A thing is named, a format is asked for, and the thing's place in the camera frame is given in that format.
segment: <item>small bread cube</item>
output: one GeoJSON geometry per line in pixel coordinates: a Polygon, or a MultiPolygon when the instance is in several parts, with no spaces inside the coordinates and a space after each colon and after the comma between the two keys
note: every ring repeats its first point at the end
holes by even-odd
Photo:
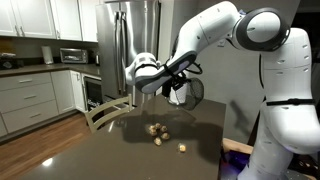
{"type": "Polygon", "coordinates": [[[155,130],[157,130],[157,129],[156,129],[156,126],[151,125],[151,126],[149,126],[149,130],[150,130],[150,131],[151,131],[151,130],[152,130],[152,131],[155,131],[155,130]]]}
{"type": "Polygon", "coordinates": [[[161,138],[164,139],[164,140],[168,140],[168,139],[170,139],[170,135],[168,133],[163,133],[161,135],[161,138]]]}
{"type": "Polygon", "coordinates": [[[178,150],[179,150],[179,152],[182,152],[182,153],[184,153],[184,152],[186,152],[187,151],[187,146],[185,145],[185,144],[179,144],[178,145],[178,150]]]}
{"type": "Polygon", "coordinates": [[[157,146],[160,146],[162,144],[162,141],[160,138],[155,138],[154,141],[153,141],[157,146]]]}
{"type": "Polygon", "coordinates": [[[156,127],[156,129],[160,129],[161,128],[161,124],[160,123],[156,123],[155,127],[156,127]]]}
{"type": "Polygon", "coordinates": [[[149,133],[151,136],[156,136],[158,134],[156,130],[150,130],[149,133]]]}
{"type": "Polygon", "coordinates": [[[161,132],[166,132],[168,130],[167,126],[162,126],[161,127],[161,132]]]}

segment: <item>white cabinet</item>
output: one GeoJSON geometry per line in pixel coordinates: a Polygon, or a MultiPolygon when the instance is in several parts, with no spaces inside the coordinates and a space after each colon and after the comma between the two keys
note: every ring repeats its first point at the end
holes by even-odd
{"type": "Polygon", "coordinates": [[[55,39],[49,0],[1,0],[0,35],[55,39]]]}
{"type": "Polygon", "coordinates": [[[11,0],[20,36],[56,39],[49,0],[11,0]]]}
{"type": "Polygon", "coordinates": [[[8,132],[12,133],[57,115],[57,104],[55,100],[52,100],[23,109],[18,109],[16,111],[4,113],[3,119],[7,126],[8,132]]]}
{"type": "Polygon", "coordinates": [[[10,0],[0,1],[0,36],[19,36],[10,0]]]}
{"type": "Polygon", "coordinates": [[[77,0],[51,0],[57,38],[82,40],[77,0]]]}
{"type": "Polygon", "coordinates": [[[7,133],[6,127],[4,126],[4,123],[3,123],[3,120],[2,120],[2,117],[0,114],[0,137],[4,136],[6,134],[8,134],[8,133],[7,133]]]}
{"type": "Polygon", "coordinates": [[[1,135],[2,122],[12,133],[58,116],[50,73],[1,78],[0,84],[7,85],[0,88],[1,135]]]}
{"type": "Polygon", "coordinates": [[[83,41],[98,42],[95,6],[99,0],[78,0],[83,41]]]}
{"type": "Polygon", "coordinates": [[[71,81],[73,87],[73,95],[76,109],[81,112],[86,112],[87,108],[84,100],[84,91],[82,87],[81,74],[79,72],[70,71],[71,73],[71,81]]]}
{"type": "Polygon", "coordinates": [[[52,72],[51,77],[59,114],[75,109],[70,72],[52,72]]]}

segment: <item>refrigerator handle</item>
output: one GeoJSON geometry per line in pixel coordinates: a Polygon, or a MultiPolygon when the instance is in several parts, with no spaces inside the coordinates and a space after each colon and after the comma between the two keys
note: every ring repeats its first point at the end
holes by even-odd
{"type": "Polygon", "coordinates": [[[114,14],[114,36],[113,36],[113,54],[114,54],[114,64],[115,64],[115,71],[116,71],[116,84],[118,94],[121,94],[121,82],[120,82],[120,71],[119,71],[119,57],[120,57],[120,43],[119,43],[119,12],[116,11],[114,14]]]}
{"type": "Polygon", "coordinates": [[[121,15],[122,21],[122,93],[126,95],[126,67],[128,66],[128,37],[127,37],[127,21],[126,21],[126,13],[122,12],[121,15]]]}

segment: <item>kitchen table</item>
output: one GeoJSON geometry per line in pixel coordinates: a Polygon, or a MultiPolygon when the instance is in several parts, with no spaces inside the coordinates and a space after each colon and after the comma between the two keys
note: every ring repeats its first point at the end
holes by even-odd
{"type": "Polygon", "coordinates": [[[225,104],[209,100],[187,111],[158,95],[21,179],[218,179],[225,111],[225,104]],[[161,146],[148,133],[155,123],[171,135],[161,146]]]}

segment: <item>countertop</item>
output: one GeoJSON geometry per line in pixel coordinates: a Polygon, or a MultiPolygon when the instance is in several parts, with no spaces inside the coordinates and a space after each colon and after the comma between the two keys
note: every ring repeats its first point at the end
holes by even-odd
{"type": "Polygon", "coordinates": [[[158,95],[21,178],[218,179],[225,111],[225,104],[209,100],[186,111],[158,95]],[[148,133],[155,123],[171,134],[161,146],[148,133]],[[179,143],[185,153],[177,151],[179,143]]]}
{"type": "Polygon", "coordinates": [[[62,71],[62,70],[74,70],[81,73],[86,73],[93,76],[100,77],[100,68],[95,64],[41,64],[41,65],[30,65],[24,66],[19,69],[1,70],[1,77],[18,76],[34,73],[44,73],[52,71],[62,71]]]}

